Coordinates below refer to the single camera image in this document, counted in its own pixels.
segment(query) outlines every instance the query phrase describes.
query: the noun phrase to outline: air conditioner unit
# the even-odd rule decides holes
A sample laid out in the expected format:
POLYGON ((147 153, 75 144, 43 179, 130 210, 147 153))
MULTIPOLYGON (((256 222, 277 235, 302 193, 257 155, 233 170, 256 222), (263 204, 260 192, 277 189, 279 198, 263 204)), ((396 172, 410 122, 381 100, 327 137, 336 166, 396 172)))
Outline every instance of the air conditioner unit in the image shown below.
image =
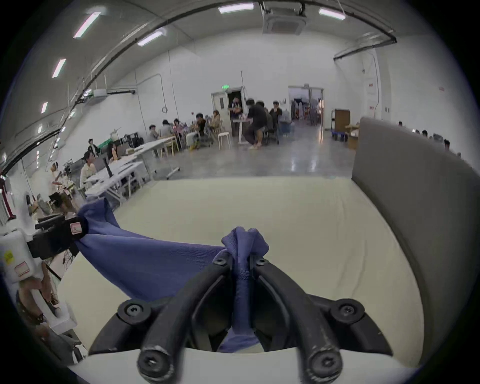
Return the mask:
POLYGON ((271 8, 262 10, 264 34, 299 35, 307 25, 307 18, 294 9, 271 8))
POLYGON ((106 89, 93 89, 87 90, 82 95, 82 99, 84 99, 84 103, 87 105, 94 105, 98 104, 99 102, 105 100, 108 97, 106 89))

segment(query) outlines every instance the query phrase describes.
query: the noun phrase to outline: ceiling vent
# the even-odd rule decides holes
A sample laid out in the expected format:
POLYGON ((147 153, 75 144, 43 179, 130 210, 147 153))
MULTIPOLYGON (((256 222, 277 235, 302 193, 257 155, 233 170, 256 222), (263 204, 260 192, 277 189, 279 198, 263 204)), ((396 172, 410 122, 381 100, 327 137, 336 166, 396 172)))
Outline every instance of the ceiling vent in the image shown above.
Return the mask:
POLYGON ((307 25, 303 10, 271 8, 262 9, 264 17, 264 34, 299 35, 307 25))

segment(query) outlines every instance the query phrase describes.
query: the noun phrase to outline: pink sticker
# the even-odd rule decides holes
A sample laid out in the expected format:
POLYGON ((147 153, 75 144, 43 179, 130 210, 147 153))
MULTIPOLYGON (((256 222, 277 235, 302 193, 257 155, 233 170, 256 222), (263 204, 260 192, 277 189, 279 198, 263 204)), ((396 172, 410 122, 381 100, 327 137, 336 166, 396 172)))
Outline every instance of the pink sticker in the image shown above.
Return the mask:
POLYGON ((71 223, 70 224, 70 231, 72 231, 72 235, 78 235, 82 233, 82 224, 80 223, 71 223))

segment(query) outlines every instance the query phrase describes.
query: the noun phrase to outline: label sticker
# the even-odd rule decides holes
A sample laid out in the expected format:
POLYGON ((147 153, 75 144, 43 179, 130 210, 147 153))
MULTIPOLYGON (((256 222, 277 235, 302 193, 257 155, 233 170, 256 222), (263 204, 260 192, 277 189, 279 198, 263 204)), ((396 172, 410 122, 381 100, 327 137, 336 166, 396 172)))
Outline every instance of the label sticker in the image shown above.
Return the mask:
POLYGON ((70 231, 72 231, 72 235, 78 235, 79 233, 82 233, 82 224, 71 223, 70 224, 70 231))
POLYGON ((5 260, 5 264, 7 265, 10 265, 15 261, 15 258, 13 257, 13 253, 11 250, 8 250, 7 252, 5 252, 5 254, 3 255, 3 259, 5 260))
POLYGON ((28 268, 28 265, 26 262, 23 262, 21 264, 18 264, 15 267, 15 273, 20 277, 25 275, 26 273, 30 272, 30 268, 28 268))

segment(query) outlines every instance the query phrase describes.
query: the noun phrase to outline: gray floor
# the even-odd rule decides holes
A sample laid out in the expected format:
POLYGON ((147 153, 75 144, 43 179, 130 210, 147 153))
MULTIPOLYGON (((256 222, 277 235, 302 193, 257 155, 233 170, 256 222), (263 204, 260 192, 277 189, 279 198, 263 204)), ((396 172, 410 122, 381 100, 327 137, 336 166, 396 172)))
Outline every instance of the gray floor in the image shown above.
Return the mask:
MULTIPOLYGON (((218 142, 210 148, 201 148, 169 156, 168 160, 180 172, 172 179, 247 177, 247 176, 295 176, 312 175, 322 177, 350 178, 355 151, 346 143, 334 141, 330 132, 320 140, 320 129, 297 123, 291 137, 280 137, 280 144, 264 146, 259 150, 248 150, 248 145, 238 145, 238 139, 228 149, 220 151, 218 142)), ((158 173, 165 174, 165 158, 158 173)))

